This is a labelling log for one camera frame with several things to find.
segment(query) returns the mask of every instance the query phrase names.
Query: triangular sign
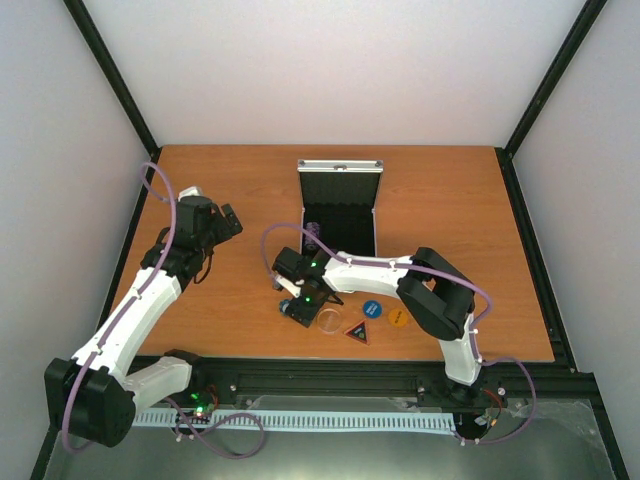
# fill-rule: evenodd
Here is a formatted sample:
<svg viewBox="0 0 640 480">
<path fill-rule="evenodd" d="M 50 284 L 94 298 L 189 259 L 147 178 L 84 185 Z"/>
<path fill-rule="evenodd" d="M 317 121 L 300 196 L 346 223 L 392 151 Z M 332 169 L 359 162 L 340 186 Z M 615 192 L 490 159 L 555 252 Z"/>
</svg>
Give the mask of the triangular sign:
<svg viewBox="0 0 640 480">
<path fill-rule="evenodd" d="M 346 332 L 344 332 L 344 334 L 347 337 L 364 343 L 365 345 L 369 345 L 369 339 L 367 337 L 367 324 L 364 320 L 349 328 Z"/>
</svg>

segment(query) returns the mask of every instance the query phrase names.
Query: wooden table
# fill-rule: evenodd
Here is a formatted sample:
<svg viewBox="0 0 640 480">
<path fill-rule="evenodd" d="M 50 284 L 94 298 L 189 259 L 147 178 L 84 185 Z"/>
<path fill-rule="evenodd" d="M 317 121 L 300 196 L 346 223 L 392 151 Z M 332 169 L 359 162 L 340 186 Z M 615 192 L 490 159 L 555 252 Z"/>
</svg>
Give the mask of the wooden table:
<svg viewBox="0 0 640 480">
<path fill-rule="evenodd" d="M 512 355 L 552 361 L 553 354 L 536 300 L 509 200 L 490 147 L 421 146 L 167 146 L 159 165 L 174 190 L 199 185 L 222 205 L 230 203 L 244 232 L 215 249 L 213 269 L 191 284 L 160 318 L 141 354 L 179 348 L 203 356 L 439 360 L 435 339 L 411 320 L 397 328 L 383 317 L 368 321 L 370 344 L 343 335 L 362 320 L 371 295 L 344 295 L 343 324 L 333 335 L 315 324 L 306 329 L 278 311 L 286 297 L 274 291 L 260 256 L 262 231 L 276 222 L 299 222 L 301 198 L 297 160 L 384 160 L 376 207 L 378 255 L 400 256 L 419 246 L 434 248 L 488 291 L 494 313 L 480 325 L 486 358 Z M 159 176 L 153 186 L 164 192 Z M 169 224 L 169 209 L 149 195 L 140 218 L 116 301 L 129 288 L 144 252 Z M 275 230 L 268 240 L 270 262 L 284 246 L 296 248 L 299 234 Z M 399 300 L 381 297 L 388 311 Z M 477 300 L 479 308 L 484 307 Z"/>
</svg>

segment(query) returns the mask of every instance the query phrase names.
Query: gray wall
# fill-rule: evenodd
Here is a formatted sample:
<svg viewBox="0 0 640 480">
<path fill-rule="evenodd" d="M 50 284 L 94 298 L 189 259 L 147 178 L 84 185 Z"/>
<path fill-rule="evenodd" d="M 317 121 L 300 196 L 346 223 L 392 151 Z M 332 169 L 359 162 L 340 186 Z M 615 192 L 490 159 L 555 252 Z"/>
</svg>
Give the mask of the gray wall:
<svg viewBox="0 0 640 480">
<path fill-rule="evenodd" d="M 609 2 L 516 158 L 579 366 L 640 478 L 640 3 Z"/>
<path fill-rule="evenodd" d="M 503 145 L 583 0 L 89 0 L 166 143 Z"/>
<path fill-rule="evenodd" d="M 95 328 L 145 158 L 62 1 L 0 6 L 0 477 L 28 478 L 43 372 Z"/>
</svg>

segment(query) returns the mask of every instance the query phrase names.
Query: gray floor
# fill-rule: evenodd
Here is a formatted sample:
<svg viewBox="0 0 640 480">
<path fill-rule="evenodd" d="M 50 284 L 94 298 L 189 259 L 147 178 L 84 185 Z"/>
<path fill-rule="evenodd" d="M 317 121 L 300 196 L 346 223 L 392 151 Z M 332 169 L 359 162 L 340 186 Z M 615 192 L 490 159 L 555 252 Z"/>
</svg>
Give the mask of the gray floor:
<svg viewBox="0 0 640 480">
<path fill-rule="evenodd" d="M 93 446 L 71 457 L 60 445 L 47 479 L 569 479 L 613 478 L 588 407 L 549 403 L 521 436 L 497 446 L 461 447 L 452 437 L 415 433 L 269 433 L 247 460 L 226 460 L 197 442 L 176 443 L 168 428 L 132 430 L 116 448 Z M 503 414 L 492 435 L 522 418 Z M 223 431 L 210 440 L 242 451 L 254 432 Z"/>
</svg>

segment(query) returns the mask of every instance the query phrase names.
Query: case lid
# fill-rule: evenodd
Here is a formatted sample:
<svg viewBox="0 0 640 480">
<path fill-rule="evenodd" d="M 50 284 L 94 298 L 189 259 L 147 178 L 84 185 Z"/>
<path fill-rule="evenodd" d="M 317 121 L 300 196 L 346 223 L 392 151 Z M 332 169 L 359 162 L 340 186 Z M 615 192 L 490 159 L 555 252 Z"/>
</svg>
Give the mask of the case lid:
<svg viewBox="0 0 640 480">
<path fill-rule="evenodd" d="M 302 203 L 373 209 L 382 171 L 381 160 L 298 160 Z"/>
</svg>

